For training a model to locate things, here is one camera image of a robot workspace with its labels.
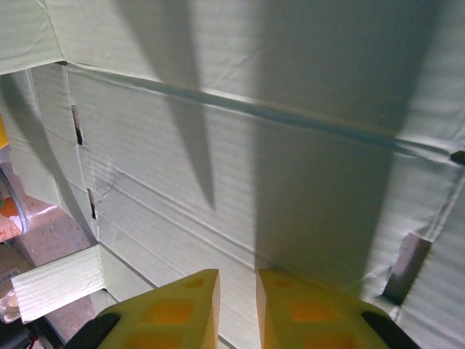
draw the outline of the white cardboard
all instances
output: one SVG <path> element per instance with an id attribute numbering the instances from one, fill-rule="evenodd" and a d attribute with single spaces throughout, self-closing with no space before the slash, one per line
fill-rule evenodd
<path id="1" fill-rule="evenodd" d="M 105 287 L 94 246 L 12 278 L 24 323 Z"/>
<path id="2" fill-rule="evenodd" d="M 442 313 L 428 322 L 419 307 L 445 309 L 426 281 L 445 264 L 435 244 L 460 231 L 462 168 L 449 155 L 464 146 L 462 1 L 37 4 L 71 64 L 0 78 L 18 86 L 0 111 L 27 191 L 60 203 L 141 280 L 219 268 L 219 331 L 237 348 L 259 345 L 255 268 L 377 302 L 418 234 L 431 256 L 395 316 L 421 346 L 461 344 L 459 325 L 439 339 Z M 31 121 L 39 131 L 25 131 Z"/>
<path id="3" fill-rule="evenodd" d="M 44 0 L 3 0 L 0 74 L 63 60 Z"/>

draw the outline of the orange object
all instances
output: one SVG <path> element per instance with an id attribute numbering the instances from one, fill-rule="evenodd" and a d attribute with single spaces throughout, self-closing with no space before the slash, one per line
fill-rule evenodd
<path id="1" fill-rule="evenodd" d="M 263 349 L 417 349 L 382 310 L 275 270 L 259 270 Z"/>
<path id="2" fill-rule="evenodd" d="M 99 349 L 217 348 L 219 271 L 203 270 L 104 310 L 120 316 Z"/>

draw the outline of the floor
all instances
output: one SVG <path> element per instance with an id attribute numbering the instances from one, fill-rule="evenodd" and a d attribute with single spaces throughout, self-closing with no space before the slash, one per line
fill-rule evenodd
<path id="1" fill-rule="evenodd" d="M 24 195 L 20 179 L 14 175 L 11 164 L 3 163 L 1 168 L 15 192 L 22 193 L 25 206 L 33 215 L 31 229 L 12 239 L 16 249 L 32 265 L 43 265 L 94 243 L 79 224 L 59 207 Z M 50 313 L 47 318 L 61 338 L 68 341 L 95 315 L 90 298 L 85 297 Z"/>

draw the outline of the yellow foam block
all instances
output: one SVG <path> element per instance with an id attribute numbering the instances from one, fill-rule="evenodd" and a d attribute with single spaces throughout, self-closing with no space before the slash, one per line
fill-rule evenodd
<path id="1" fill-rule="evenodd" d="M 259 270 L 256 303 L 263 349 L 389 349 L 363 320 L 382 310 L 275 270 Z"/>
<path id="2" fill-rule="evenodd" d="M 214 349 L 219 272 L 203 270 L 105 309 L 121 319 L 99 349 Z"/>

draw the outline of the cardboard edge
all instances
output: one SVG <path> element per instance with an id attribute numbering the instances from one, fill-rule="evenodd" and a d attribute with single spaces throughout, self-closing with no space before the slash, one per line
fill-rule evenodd
<path id="1" fill-rule="evenodd" d="M 98 246 L 12 278 L 23 323 L 103 289 L 103 281 Z"/>

